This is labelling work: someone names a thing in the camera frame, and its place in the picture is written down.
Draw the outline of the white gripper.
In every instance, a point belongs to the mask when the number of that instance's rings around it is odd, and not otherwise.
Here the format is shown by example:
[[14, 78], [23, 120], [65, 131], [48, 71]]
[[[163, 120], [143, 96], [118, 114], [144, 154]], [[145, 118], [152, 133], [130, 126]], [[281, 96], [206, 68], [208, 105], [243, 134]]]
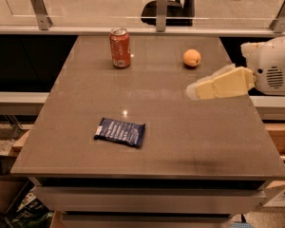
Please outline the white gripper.
[[225, 66], [189, 85], [187, 96], [191, 100], [231, 98], [246, 95], [254, 87], [266, 95], [285, 96], [285, 36], [243, 43], [240, 49], [253, 72], [243, 66]]

